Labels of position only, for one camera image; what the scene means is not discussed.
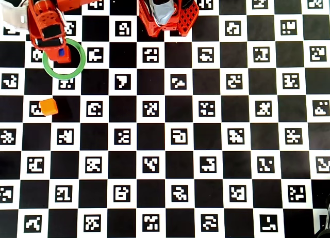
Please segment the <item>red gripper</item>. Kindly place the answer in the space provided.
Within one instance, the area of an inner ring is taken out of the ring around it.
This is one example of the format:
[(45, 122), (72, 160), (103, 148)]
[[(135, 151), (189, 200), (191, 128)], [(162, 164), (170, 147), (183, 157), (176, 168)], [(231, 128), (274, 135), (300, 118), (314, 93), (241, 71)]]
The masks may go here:
[(64, 21), (57, 0), (28, 0), (28, 30), (32, 44), (59, 64), (71, 62)]

